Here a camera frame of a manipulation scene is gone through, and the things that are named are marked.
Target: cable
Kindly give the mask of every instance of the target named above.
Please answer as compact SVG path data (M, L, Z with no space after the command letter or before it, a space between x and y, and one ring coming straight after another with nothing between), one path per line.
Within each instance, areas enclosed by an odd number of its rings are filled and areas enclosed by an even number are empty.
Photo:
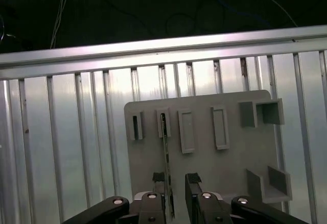
M241 16L249 16L252 17L254 19L256 19L257 21L261 22L262 24L268 26L269 28L271 28L271 25L269 22L267 22L266 20L262 19L260 16L256 15L256 14L251 14L248 12L242 12L242 11L237 11L236 9L234 9L233 7L229 6L228 4L226 4L224 1L222 0L217 0L223 7L227 8L229 11L234 12L238 15Z
M281 8L285 13L286 13L286 15L288 15L288 17L291 19L291 21L294 23L294 25L296 26L296 27L298 27L298 25L296 24L296 22L293 20L293 18L290 16L290 14L288 14L288 12L280 5L280 4L278 4L276 1L274 1L274 0L271 0L271 1L273 1L276 5L278 5L279 6L279 8Z
M56 46L56 40L57 40L57 32L59 30L60 27L60 23L61 23L61 16L62 16L62 12L65 8L67 0L60 0L59 3L59 9L58 9L58 13L57 13L57 18L56 18L56 22L55 22L55 26L52 32L52 39L51 39L51 45L50 45L50 49L54 48Z
M148 34L149 34L150 36L153 36L153 33L151 32L151 30L150 30L150 29L146 26L146 24L145 24L145 23L144 23L140 18L138 18L136 15L133 15L132 13L129 13L129 12L127 12L127 11L124 11L124 10L120 9L119 7L117 7L116 5L114 5L110 0L104 0L104 1L107 3L107 5L108 5L109 7L114 8L116 11L118 11L118 12L124 14L124 15L128 15L128 16L134 18L135 20L137 20L137 21L138 21L139 23L141 23L141 25L142 25L142 26L147 30Z
M4 39L4 36L5 36L5 21L4 21L4 18L2 17L2 15L0 15L0 19L1 19L1 25L2 25L2 34L1 34L1 37L0 37L0 44L2 43L2 40Z
M315 3L311 4L306 10L302 11L301 13L299 13L297 16L294 17L295 20L300 19L304 14L312 11L314 8L318 7L319 4L321 2L323 2L324 0L317 0ZM291 20L287 20L284 23L278 25L277 27L283 27L284 25L288 24L289 22L291 22Z

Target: vertical slot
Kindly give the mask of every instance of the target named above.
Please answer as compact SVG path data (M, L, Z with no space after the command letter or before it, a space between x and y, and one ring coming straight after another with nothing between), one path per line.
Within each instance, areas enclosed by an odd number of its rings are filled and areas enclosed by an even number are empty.
M179 110L178 119L182 153L192 153L195 150L195 144L191 110Z
M222 86L222 80L221 80L221 70L220 70L220 63L219 60L214 61L214 67L215 67L215 78L216 78L216 84L217 84L217 93L223 93L223 86Z
M188 75L187 78L188 78L189 95L193 96L193 95L195 95L195 86L194 86L194 74L193 74L192 63L186 64L186 72Z
M129 137L131 140L142 140L142 116L143 112L131 112L129 119Z
M132 91L133 91L133 100L134 102L139 101L139 86L138 86L138 74L137 69L131 69L132 76Z
M248 69L247 69L247 62L245 58L241 58L241 72L242 72L242 84L243 84L243 90L249 91L250 85L249 85L249 77L248 77Z
M138 140L137 116L133 116L133 126L134 126L134 138L135 140Z
M257 66L258 65L257 65L256 57L247 57L246 58L249 90L259 90Z
M229 149L227 112L223 106L212 107L215 143L217 150Z
M158 134L159 138L162 138L164 136L170 137L171 131L170 131L170 119L169 119L169 109L168 108L161 108L156 110L157 113L157 124L158 124ZM162 128L161 128L161 117L165 118L165 132L166 134L162 134Z
M160 85L161 97L164 99L167 99L168 92L167 92L167 80L166 80L165 66L160 66L158 71L159 71L159 85Z

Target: vertical metal slat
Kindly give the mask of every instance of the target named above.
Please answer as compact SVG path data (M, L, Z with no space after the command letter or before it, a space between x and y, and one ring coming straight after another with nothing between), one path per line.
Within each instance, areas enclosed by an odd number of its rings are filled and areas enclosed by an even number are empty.
M255 57L246 58L249 90L259 90L257 62L258 60Z
M177 79L176 79L176 64L167 64L165 65L165 74L166 74L166 86L167 86L167 98L176 98L178 97L177 90Z
M105 100L105 90L103 72L97 71L94 76L94 93L96 105L96 119L98 128L98 140L100 148L101 172L103 181L104 197L114 195L114 184L112 175L111 152L108 133L107 107Z
M139 97L141 101L161 99L159 67L138 67Z
M308 141L303 141L305 150L307 150L306 163L311 166L313 188L315 191L317 222L327 222L327 216L324 210L327 208L327 185L326 157L327 144L327 121L324 106L324 95L321 80L321 69L318 52L300 53L298 56L299 70L302 81L303 104L302 111L304 118L301 118L302 130L307 129Z
M243 91L241 60L219 60L224 93Z
M87 208L74 74L53 76L52 96L57 177L62 218L67 220Z
M89 206L93 206L104 198L103 182L100 162L99 139L97 131L97 118L95 114L95 101L93 91L93 78L91 73L81 73L81 85L78 91L80 98L80 127L83 137L83 155L85 162L84 172L87 180L87 194Z
M34 221L60 223L46 77L25 79Z
M115 190L132 200L124 117L125 104L133 101L131 69L110 70L105 80Z
M31 223L30 197L28 188L25 145L22 126L21 97L18 80L10 80L10 102L12 113L12 132L15 146L17 189L19 197L20 222Z
M293 54L274 55L273 63L277 97L283 99L285 124L281 133L285 170L291 175L293 195L290 214L311 222Z
M215 67L213 61L193 62L195 95L217 93Z
M20 223L9 82L0 81L0 181L5 223Z
M194 95L192 66L186 63L177 64L178 97Z

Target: gray block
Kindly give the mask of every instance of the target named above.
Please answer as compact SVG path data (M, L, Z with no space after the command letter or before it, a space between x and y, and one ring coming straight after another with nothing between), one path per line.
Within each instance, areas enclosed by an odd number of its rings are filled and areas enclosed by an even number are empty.
M241 125L258 127L258 119L273 125L284 124L282 99L262 99L258 101L242 101L239 103Z
M192 153L194 151L194 129L191 110L178 110L178 121L182 153Z
M263 203L273 204L292 200L290 175L268 166L268 181L246 169L248 194Z

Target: white cable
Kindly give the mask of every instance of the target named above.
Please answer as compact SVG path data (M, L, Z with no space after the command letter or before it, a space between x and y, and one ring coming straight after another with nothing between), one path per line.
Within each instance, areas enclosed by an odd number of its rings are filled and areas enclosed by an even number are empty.
M59 27L60 27L61 16L62 16L63 9L65 8L66 2L67 2L67 0L60 0L59 9L58 9L58 13L57 13L57 18L56 18L55 26L54 26L54 29L53 29L53 32L52 32L52 39L51 39L50 48L54 48L56 46L56 36L57 36L57 32L58 32Z
M288 15L288 17L291 19L291 21L294 23L294 25L296 26L296 27L298 27L298 25L295 23L295 21L293 20L293 18L290 16L290 14L288 14L288 12L280 5L280 4L278 4L276 1L274 1L274 0L271 0L271 1L273 1L276 5L278 5L285 13L286 13L286 15Z

